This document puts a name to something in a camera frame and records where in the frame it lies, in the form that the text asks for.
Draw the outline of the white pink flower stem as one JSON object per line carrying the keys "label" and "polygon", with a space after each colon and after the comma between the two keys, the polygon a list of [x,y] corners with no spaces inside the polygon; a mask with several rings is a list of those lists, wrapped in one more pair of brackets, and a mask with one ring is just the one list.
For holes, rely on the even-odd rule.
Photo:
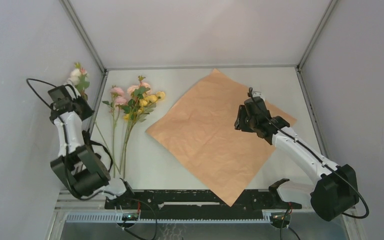
{"label": "white pink flower stem", "polygon": [[[80,62],[74,63],[74,69],[70,72],[69,77],[67,79],[67,83],[71,84],[75,87],[75,89],[78,91],[79,95],[86,101],[88,101],[88,95],[86,94],[86,90],[90,86],[90,82],[88,81],[89,74],[87,70],[82,66]],[[103,144],[101,143],[94,143],[94,145],[98,146],[98,144],[103,148],[104,152],[109,157],[109,172],[116,174],[116,170],[118,169],[117,164],[114,161],[114,154],[110,151],[109,145],[98,125],[98,121],[96,118],[93,121],[94,127],[96,128],[97,132],[99,133],[99,136],[102,139]]]}

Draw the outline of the yellow flower stem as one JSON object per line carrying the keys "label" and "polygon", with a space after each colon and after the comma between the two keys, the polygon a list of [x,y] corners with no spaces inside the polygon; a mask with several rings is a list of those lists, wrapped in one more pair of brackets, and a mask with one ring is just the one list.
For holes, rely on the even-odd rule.
{"label": "yellow flower stem", "polygon": [[165,97],[166,93],[164,91],[158,91],[155,94],[143,93],[133,97],[126,106],[122,107],[124,113],[123,119],[126,122],[126,127],[121,149],[121,170],[119,171],[119,174],[123,179],[126,177],[127,148],[133,128],[136,124],[143,123],[148,115],[155,110],[157,103],[164,100]]}

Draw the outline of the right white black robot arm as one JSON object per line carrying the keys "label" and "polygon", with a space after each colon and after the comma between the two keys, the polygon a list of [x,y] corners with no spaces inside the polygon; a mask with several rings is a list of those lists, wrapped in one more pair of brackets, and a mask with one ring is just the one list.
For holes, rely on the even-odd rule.
{"label": "right white black robot arm", "polygon": [[329,222],[339,215],[365,219],[369,206],[358,190],[357,175],[348,164],[338,165],[315,151],[302,140],[281,116],[271,116],[265,101],[250,95],[238,107],[236,130],[255,133],[271,146],[284,151],[309,177],[311,185],[294,185],[290,180],[269,194],[269,203],[282,208],[288,202],[304,206]]}

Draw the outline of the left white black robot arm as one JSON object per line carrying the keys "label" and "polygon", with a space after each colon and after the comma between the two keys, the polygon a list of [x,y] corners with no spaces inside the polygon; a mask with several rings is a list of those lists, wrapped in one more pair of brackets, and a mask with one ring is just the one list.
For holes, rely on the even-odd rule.
{"label": "left white black robot arm", "polygon": [[94,114],[87,101],[71,84],[56,86],[48,94],[52,100],[49,119],[57,128],[59,139],[57,158],[50,162],[55,175],[80,201],[102,194],[109,200],[116,199],[125,209],[133,207],[136,194],[127,181],[110,176],[114,161],[105,166],[93,150],[93,146],[101,144],[82,129],[83,121]]}

